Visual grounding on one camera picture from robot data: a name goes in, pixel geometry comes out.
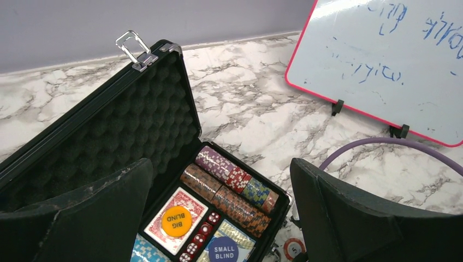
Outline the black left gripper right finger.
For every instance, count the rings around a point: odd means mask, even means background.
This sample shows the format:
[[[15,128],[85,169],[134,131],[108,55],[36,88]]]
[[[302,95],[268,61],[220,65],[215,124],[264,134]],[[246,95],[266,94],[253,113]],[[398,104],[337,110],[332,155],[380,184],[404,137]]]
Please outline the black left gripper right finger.
[[[462,215],[395,203],[301,158],[290,177],[309,261],[462,261]]]

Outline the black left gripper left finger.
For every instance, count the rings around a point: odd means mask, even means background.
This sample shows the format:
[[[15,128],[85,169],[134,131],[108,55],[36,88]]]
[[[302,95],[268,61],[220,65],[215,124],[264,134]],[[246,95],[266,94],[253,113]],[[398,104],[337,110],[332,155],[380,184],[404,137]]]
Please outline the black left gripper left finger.
[[[153,167],[143,158],[87,185],[1,214],[1,261],[129,261]]]

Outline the brown poker chip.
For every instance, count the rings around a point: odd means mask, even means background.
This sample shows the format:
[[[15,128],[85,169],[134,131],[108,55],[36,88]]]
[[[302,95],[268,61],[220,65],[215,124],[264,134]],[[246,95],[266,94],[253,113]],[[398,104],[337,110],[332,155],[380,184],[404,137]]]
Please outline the brown poker chip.
[[[298,255],[304,254],[306,248],[300,239],[292,237],[285,241],[283,251],[287,260],[293,261]]]

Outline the orange dealer button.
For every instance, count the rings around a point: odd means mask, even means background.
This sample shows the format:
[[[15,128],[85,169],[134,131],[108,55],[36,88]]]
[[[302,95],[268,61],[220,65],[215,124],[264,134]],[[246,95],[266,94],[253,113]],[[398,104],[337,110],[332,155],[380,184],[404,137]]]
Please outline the orange dealer button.
[[[161,227],[171,237],[181,237],[188,233],[192,227],[191,213],[183,206],[168,208],[162,216]]]

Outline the red playing card deck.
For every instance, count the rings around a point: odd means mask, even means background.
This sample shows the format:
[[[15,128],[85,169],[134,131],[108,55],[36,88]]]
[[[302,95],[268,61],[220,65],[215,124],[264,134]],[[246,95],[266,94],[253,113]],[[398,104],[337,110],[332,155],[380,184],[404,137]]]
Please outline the red playing card deck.
[[[178,187],[143,232],[169,253],[177,255],[208,209],[184,188]]]

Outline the blue playing card deck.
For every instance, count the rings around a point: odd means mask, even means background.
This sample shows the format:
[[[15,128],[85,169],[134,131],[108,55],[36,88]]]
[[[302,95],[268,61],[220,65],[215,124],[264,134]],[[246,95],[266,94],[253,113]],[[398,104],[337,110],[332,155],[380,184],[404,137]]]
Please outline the blue playing card deck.
[[[213,239],[223,236],[231,238],[238,244],[239,256],[237,262],[248,261],[249,257],[255,249],[255,240],[232,225],[231,222],[226,219],[222,221],[221,225],[218,227],[201,255],[198,256],[197,261],[210,261],[208,256],[209,244],[213,241]]]

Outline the black aluminium poker case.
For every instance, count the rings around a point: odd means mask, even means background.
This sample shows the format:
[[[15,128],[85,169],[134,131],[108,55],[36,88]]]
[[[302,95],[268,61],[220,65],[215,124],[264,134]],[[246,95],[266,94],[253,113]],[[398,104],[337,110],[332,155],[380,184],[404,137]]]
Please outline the black aluminium poker case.
[[[151,47],[142,44],[144,52],[135,57],[124,45],[130,38],[137,38],[137,34],[128,31],[116,42],[130,58],[129,65],[1,163],[1,214],[70,192],[146,158],[152,163],[153,178],[137,234],[171,261],[179,261],[212,211],[221,217],[192,261],[197,261],[225,219],[255,240],[248,261],[280,261],[275,236],[284,225],[292,202],[288,193],[216,143],[201,141],[201,126],[182,50],[177,44],[168,40]],[[265,213],[198,166],[195,158],[204,146],[210,146],[274,190],[279,198],[273,211]],[[185,185],[180,176],[190,164],[271,218],[263,235],[253,236]],[[143,229],[178,187],[209,209],[177,255],[172,255]]]

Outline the blue dealer button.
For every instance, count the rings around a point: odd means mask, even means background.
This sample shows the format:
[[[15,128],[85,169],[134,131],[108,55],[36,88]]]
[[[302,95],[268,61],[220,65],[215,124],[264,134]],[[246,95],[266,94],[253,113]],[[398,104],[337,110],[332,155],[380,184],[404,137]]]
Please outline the blue dealer button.
[[[209,260],[211,262],[237,262],[238,244],[229,237],[217,237],[209,244]]]

